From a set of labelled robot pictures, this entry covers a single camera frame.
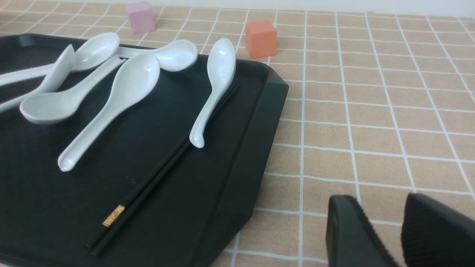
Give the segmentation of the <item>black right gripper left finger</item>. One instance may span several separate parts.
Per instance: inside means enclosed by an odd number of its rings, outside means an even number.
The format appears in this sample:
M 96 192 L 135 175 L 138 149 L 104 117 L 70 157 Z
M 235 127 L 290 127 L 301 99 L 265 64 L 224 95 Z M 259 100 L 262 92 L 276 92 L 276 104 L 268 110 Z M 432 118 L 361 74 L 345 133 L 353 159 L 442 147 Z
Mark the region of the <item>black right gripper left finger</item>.
M 329 267 L 398 267 L 373 225 L 350 195 L 329 198 L 326 225 Z

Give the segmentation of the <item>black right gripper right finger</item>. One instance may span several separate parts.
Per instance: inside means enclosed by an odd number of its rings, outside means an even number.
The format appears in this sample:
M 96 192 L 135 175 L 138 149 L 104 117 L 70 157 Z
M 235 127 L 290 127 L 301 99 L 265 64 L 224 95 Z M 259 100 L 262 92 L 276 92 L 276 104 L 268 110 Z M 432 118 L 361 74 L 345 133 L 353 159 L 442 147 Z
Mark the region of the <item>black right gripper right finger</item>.
M 473 267 L 473 219 L 422 193 L 406 199 L 402 250 L 408 267 Z

